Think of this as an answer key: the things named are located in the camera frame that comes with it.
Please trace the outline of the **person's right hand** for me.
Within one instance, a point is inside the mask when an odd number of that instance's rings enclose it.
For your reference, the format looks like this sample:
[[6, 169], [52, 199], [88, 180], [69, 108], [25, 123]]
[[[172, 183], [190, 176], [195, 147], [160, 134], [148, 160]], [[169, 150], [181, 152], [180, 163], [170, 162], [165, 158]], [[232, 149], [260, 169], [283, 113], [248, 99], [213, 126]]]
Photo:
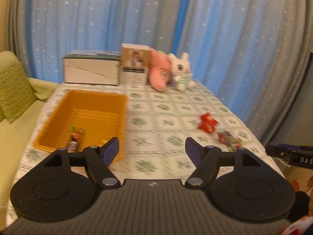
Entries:
[[291, 181], [291, 185], [296, 199], [287, 219], [292, 223], [279, 234], [312, 234], [312, 177], [305, 186], [300, 187], [295, 179]]

